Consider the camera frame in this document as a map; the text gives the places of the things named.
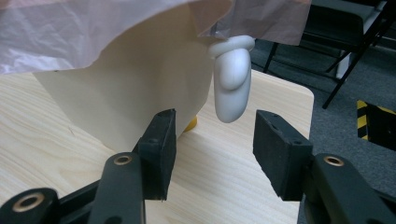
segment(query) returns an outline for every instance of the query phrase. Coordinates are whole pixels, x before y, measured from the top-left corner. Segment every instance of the chair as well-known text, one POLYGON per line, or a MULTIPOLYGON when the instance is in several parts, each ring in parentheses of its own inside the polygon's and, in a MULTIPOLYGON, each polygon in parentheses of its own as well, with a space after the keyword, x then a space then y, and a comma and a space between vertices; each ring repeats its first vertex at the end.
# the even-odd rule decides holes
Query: chair
MULTIPOLYGON (((370 0, 366 0, 364 2, 365 5, 370 5, 369 3, 373 3, 373 1, 370 0)), ((341 56, 336 57, 334 55, 329 55, 327 52, 323 52, 317 49, 304 48, 313 50, 317 53, 336 57, 335 62, 327 70, 325 70, 325 72, 319 72, 275 58, 276 50, 279 44, 274 43, 271 48, 268 60, 263 68, 263 72, 267 73, 271 61, 276 61, 279 63, 285 63, 299 69, 303 69, 317 75, 330 77, 329 75, 326 75, 326 73, 332 71, 337 66, 337 64, 345 59, 347 55, 349 55, 350 53, 355 53, 355 57, 353 57, 353 59, 349 62, 347 70, 340 79, 330 77, 332 79, 336 79, 337 85, 332 90, 329 98, 322 106, 324 109, 326 109, 335 94, 345 83, 346 79, 352 72, 355 65, 358 63, 363 53, 374 42, 375 38, 379 34, 382 34, 384 30, 389 27, 389 20, 391 20, 392 18, 394 19, 396 8, 395 5, 396 1, 388 0, 366 32, 364 32, 363 20, 359 15, 334 8, 312 5, 307 18, 307 23, 304 29, 302 40, 307 43, 313 43, 316 45, 323 45, 333 49, 342 50, 343 53, 341 54, 341 56)))

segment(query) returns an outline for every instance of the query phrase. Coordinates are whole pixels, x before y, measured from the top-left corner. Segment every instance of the screw hole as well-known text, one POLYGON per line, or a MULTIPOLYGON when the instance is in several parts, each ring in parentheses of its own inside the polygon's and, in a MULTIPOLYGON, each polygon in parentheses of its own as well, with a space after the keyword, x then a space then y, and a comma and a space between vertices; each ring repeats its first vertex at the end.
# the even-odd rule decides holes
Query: screw hole
POLYGON ((125 164, 128 164, 130 161, 132 161, 132 157, 130 157, 130 156, 120 156, 120 157, 117 157, 114 160, 114 163, 116 165, 125 165, 125 164))
POLYGON ((343 166, 344 165, 343 161, 341 161, 340 159, 335 158, 335 157, 328 156, 328 157, 325 157, 324 160, 333 166, 343 166))
POLYGON ((44 201, 44 198, 44 194, 40 192, 28 194, 14 203, 12 210, 18 213, 29 211, 39 206, 44 201))
POLYGON ((120 217, 110 217, 105 221, 105 224, 121 224, 122 218, 120 217))

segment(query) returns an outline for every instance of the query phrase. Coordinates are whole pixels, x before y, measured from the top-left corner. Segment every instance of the wooden table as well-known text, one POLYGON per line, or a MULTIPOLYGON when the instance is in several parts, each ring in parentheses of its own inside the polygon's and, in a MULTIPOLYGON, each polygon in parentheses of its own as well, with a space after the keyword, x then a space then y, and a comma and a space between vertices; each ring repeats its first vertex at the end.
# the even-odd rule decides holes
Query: wooden table
MULTIPOLYGON (((308 137, 314 97, 252 75, 247 111, 234 123, 216 118, 209 93, 197 127, 177 140, 168 201, 146 201, 148 223, 296 222, 299 204, 277 198, 252 154, 255 111, 275 112, 308 137)), ((73 125, 32 74, 0 76, 0 204, 39 187, 61 198, 100 178, 114 153, 73 125)))

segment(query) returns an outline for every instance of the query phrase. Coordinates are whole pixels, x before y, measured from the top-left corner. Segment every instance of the translucent plastic sheet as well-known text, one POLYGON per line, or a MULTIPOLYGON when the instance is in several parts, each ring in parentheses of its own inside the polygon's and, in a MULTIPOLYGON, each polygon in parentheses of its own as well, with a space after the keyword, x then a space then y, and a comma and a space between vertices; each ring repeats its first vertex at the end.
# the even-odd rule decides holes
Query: translucent plastic sheet
POLYGON ((310 0, 0 0, 0 74, 87 67, 124 31, 182 4, 200 36, 295 45, 310 0))

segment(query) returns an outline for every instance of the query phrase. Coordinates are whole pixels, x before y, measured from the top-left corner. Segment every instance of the yellow object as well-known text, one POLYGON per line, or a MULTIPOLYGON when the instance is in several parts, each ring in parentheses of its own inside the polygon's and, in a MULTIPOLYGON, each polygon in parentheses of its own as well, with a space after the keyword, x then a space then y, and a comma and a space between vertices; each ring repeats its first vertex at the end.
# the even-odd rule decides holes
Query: yellow object
POLYGON ((186 129, 184 130, 184 133, 192 130, 193 128, 195 128, 195 126, 198 123, 198 118, 195 116, 189 123, 189 125, 187 125, 186 129))

